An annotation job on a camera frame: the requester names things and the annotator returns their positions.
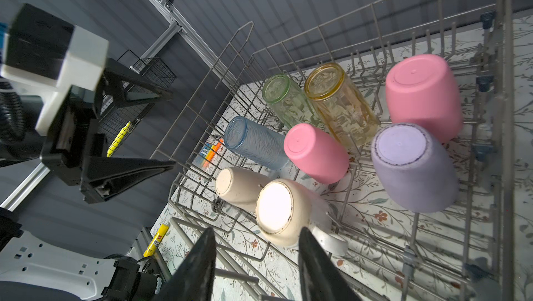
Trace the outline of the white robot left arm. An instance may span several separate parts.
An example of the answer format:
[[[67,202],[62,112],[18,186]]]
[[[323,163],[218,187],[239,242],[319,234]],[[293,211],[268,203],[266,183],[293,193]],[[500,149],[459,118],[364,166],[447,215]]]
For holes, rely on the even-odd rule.
[[[144,80],[121,63],[108,59],[96,70],[62,63],[66,91],[59,97],[45,130],[30,131],[21,100],[23,85],[38,86],[32,72],[16,78],[18,67],[4,66],[10,86],[1,91],[1,165],[28,159],[41,162],[69,186],[79,186],[87,203],[108,201],[142,181],[172,170],[172,161],[120,158],[108,154],[99,131],[104,96],[116,107],[151,104],[170,92]],[[22,230],[1,213],[1,279],[68,292],[82,300],[150,300],[158,294],[159,276],[142,273],[131,257],[85,256],[50,245]]]

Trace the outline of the white ceramic mug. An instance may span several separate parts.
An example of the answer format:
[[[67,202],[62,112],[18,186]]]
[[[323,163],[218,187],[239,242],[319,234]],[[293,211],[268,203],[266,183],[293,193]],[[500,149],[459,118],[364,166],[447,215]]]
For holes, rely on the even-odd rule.
[[[326,252],[344,256],[348,242],[334,233],[336,213],[319,194],[288,179],[269,182],[261,190],[255,208],[258,228],[272,244],[295,248],[306,227]]]

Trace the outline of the green glass tumbler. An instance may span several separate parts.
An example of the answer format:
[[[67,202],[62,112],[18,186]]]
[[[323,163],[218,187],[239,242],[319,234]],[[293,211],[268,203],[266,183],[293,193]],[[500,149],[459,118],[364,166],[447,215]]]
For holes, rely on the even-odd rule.
[[[314,105],[290,76],[277,74],[267,79],[262,98],[288,129],[301,123],[324,129]]]

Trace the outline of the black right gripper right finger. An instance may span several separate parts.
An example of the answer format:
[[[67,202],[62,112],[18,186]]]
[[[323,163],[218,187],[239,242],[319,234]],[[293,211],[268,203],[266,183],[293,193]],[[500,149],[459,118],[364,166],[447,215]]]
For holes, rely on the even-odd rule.
[[[301,230],[299,236],[298,267],[302,300],[362,300],[307,227]]]

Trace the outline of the pink cup front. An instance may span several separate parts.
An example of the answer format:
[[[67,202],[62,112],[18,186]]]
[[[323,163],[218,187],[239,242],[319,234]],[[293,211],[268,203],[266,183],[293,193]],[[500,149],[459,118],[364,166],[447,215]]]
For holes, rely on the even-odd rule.
[[[455,76],[444,58],[416,55],[387,73],[385,97],[392,123],[413,123],[445,144],[463,128]]]

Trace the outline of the yellow glass tumbler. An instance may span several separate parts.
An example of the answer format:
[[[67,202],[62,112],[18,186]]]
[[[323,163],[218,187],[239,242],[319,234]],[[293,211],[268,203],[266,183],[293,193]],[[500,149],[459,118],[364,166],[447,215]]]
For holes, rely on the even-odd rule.
[[[317,67],[305,81],[304,91],[329,132],[347,150],[372,141],[379,120],[340,65]]]

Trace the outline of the pink cup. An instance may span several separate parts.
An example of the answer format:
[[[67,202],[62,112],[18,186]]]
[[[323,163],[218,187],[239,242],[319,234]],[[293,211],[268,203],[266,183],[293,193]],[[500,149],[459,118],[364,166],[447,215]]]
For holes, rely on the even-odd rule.
[[[444,58],[416,55],[387,73],[385,97],[392,123],[413,123],[445,144],[463,128],[455,76]]]
[[[323,130],[300,123],[285,136],[284,151],[302,172],[321,184],[334,184],[348,171],[347,150]]]

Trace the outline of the purple cup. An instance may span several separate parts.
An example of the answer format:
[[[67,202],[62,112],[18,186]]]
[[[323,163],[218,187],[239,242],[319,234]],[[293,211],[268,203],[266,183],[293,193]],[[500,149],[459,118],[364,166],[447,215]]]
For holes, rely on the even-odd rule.
[[[371,143],[374,169],[388,196],[415,213],[435,213],[459,196],[459,179],[446,149],[413,123],[391,124]]]

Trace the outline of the blue glass tumbler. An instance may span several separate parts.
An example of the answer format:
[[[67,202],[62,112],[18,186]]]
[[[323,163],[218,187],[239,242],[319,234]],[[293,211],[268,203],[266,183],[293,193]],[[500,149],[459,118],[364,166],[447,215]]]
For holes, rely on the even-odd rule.
[[[271,170],[290,161],[284,151],[285,136],[244,118],[234,117],[224,133],[226,148]]]

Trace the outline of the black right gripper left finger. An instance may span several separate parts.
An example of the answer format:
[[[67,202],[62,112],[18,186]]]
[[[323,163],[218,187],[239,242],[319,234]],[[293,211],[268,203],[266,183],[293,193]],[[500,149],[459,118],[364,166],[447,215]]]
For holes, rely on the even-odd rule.
[[[211,300],[216,268],[215,232],[206,229],[154,300]]]

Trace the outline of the beige cup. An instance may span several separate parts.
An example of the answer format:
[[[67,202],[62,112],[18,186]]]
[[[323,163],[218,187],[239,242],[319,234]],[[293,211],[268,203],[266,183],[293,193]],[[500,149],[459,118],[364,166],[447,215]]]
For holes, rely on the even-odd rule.
[[[218,174],[215,189],[222,200],[254,212],[260,192],[270,181],[268,176],[252,170],[228,167]]]

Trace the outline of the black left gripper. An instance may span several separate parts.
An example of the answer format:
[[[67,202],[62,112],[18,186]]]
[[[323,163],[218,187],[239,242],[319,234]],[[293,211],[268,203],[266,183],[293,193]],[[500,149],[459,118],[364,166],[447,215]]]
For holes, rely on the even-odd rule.
[[[90,123],[101,117],[104,96],[110,96],[115,107],[123,108],[168,101],[173,93],[110,57],[96,92],[68,93],[44,140],[40,160],[66,185],[81,183],[80,191],[88,204],[109,201],[176,166],[174,161],[123,157],[88,157],[83,162]]]

